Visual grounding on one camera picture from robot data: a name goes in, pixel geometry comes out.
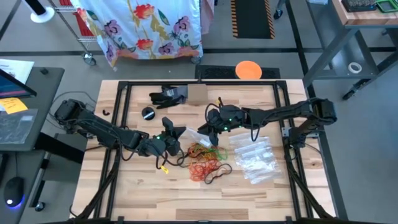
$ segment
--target black wheel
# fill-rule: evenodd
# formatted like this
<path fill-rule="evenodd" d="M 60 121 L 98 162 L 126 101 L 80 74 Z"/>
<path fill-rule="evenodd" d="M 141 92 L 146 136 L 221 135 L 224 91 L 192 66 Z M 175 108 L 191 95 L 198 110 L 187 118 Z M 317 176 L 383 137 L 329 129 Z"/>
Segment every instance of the black wheel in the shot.
<path fill-rule="evenodd" d="M 283 13 L 283 10 L 275 10 L 274 19 L 279 19 Z"/>
<path fill-rule="evenodd" d="M 349 91 L 347 94 L 345 94 L 345 95 L 343 96 L 343 100 L 348 100 L 348 99 L 350 99 L 354 94 L 355 94 L 355 91 L 354 91 L 354 90 Z"/>
<path fill-rule="evenodd" d="M 97 61 L 93 58 L 92 54 L 84 54 L 83 60 L 85 61 L 86 64 L 91 65 L 91 66 L 97 64 Z"/>
<path fill-rule="evenodd" d="M 38 202 L 36 207 L 35 207 L 35 211 L 36 212 L 41 212 L 43 209 L 45 208 L 45 203 L 43 202 Z"/>
<path fill-rule="evenodd" d="M 201 64 L 201 56 L 197 56 L 197 57 L 192 57 L 191 58 L 191 62 L 194 63 L 195 65 L 199 65 Z"/>

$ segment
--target gray desk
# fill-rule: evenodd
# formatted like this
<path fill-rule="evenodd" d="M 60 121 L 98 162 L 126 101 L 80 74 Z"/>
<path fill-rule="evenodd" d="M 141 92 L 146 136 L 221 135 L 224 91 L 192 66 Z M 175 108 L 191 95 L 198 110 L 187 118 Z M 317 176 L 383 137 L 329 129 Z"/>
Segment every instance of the gray desk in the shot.
<path fill-rule="evenodd" d="M 25 141 L 25 144 L 3 144 L 0 145 L 0 151 L 9 151 L 9 159 L 4 173 L 3 180 L 0 184 L 0 222 L 7 224 L 19 223 L 22 212 L 27 203 L 27 199 L 32 191 L 37 173 L 42 165 L 45 151 L 33 150 L 36 141 L 41 135 L 40 131 L 44 124 L 45 118 L 52 105 L 52 100 L 57 92 L 61 82 L 64 69 L 48 68 L 48 74 L 43 75 L 41 68 L 33 68 L 27 80 L 27 86 L 37 92 L 35 98 L 23 99 L 28 108 L 38 109 L 35 123 Z M 18 176 L 24 178 L 24 201 L 18 209 L 10 209 L 6 207 L 3 199 L 4 186 L 6 182 L 16 176 L 16 160 L 18 165 Z"/>

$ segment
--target black mat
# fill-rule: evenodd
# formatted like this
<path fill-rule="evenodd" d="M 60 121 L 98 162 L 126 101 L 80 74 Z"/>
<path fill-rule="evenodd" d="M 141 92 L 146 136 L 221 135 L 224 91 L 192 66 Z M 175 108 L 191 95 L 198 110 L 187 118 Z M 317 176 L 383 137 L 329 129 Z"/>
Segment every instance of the black mat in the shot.
<path fill-rule="evenodd" d="M 261 68 L 261 70 L 262 79 L 280 79 L 279 68 Z M 197 65 L 195 69 L 195 78 L 234 79 L 238 77 L 235 75 L 235 66 Z"/>
<path fill-rule="evenodd" d="M 232 30 L 236 38 L 273 39 L 268 0 L 231 0 Z"/>

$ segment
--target black glove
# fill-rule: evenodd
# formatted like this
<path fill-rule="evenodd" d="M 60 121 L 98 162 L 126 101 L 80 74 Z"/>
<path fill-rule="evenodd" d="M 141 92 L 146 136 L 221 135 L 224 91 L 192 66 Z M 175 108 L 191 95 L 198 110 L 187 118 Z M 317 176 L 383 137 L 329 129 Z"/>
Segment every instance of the black glove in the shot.
<path fill-rule="evenodd" d="M 171 87 L 162 85 L 161 93 L 149 93 L 153 105 L 159 105 L 156 109 L 168 108 L 185 103 L 188 95 L 187 86 Z"/>

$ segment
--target computer monitor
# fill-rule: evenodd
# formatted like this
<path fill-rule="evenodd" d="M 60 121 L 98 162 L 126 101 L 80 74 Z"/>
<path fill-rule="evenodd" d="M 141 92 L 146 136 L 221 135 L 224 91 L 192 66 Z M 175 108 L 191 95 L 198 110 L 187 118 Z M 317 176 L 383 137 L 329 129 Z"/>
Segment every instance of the computer monitor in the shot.
<path fill-rule="evenodd" d="M 32 97 L 36 92 L 0 69 L 0 98 Z"/>

